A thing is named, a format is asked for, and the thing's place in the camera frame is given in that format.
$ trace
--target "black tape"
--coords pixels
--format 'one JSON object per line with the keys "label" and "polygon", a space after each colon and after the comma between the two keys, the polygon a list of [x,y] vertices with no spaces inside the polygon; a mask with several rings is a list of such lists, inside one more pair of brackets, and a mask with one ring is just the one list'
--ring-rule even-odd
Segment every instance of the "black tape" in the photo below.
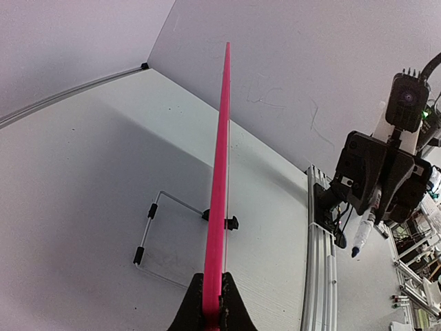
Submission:
{"label": "black tape", "polygon": [[133,259],[133,263],[140,265],[141,260],[143,259],[143,254],[144,254],[144,247],[139,246],[136,249],[135,258]]}
{"label": "black tape", "polygon": [[152,206],[150,207],[150,210],[149,210],[147,217],[153,219],[154,215],[156,214],[156,209],[158,209],[158,205],[156,205],[155,203],[152,203]]}

